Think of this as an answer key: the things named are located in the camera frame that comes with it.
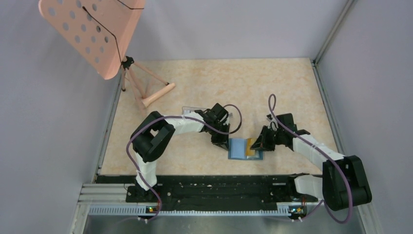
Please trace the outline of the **blue leather card holder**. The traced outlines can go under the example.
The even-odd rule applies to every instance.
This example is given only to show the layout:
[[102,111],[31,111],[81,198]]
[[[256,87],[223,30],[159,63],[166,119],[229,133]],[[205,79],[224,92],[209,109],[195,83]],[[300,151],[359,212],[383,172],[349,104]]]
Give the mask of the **blue leather card holder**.
[[230,138],[228,159],[230,160],[263,160],[263,152],[251,150],[256,138]]

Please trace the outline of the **gold card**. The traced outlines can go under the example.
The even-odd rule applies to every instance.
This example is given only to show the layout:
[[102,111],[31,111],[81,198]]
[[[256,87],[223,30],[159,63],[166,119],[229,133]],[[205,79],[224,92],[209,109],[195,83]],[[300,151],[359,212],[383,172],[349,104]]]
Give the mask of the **gold card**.
[[245,150],[245,155],[247,157],[255,157],[256,151],[254,149],[251,149],[253,144],[255,143],[256,138],[248,138],[246,140],[246,150]]

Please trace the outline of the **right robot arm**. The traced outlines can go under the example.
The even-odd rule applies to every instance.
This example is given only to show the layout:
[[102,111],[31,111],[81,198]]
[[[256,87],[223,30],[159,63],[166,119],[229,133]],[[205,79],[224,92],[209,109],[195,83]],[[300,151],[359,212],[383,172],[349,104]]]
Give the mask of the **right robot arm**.
[[263,126],[259,137],[247,148],[252,151],[270,152],[283,145],[301,154],[318,167],[322,175],[295,174],[286,186],[286,196],[292,201],[310,195],[326,202],[333,211],[372,201],[370,185],[361,158],[345,156],[318,142],[307,130],[297,128],[291,113],[267,116],[270,125]]

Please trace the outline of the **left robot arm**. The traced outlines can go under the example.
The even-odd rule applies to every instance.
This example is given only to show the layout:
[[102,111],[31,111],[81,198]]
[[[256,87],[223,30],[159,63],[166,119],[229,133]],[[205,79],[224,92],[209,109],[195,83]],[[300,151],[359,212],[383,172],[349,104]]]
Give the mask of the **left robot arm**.
[[210,109],[198,109],[181,116],[163,116],[151,112],[132,133],[129,145],[135,153],[134,163],[138,166],[137,194],[144,201],[156,196],[156,164],[175,135],[206,132],[211,143],[229,150],[229,112],[216,103]]

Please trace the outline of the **clear plastic card box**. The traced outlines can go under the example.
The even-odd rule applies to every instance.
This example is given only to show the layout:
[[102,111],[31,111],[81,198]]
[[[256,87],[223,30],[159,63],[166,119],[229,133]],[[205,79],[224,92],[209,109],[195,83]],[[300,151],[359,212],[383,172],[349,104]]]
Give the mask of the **clear plastic card box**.
[[183,114],[183,115],[186,115],[186,114],[189,114],[189,113],[198,111],[198,110],[203,112],[203,111],[206,110],[206,108],[183,106],[183,107],[182,107],[182,114]]

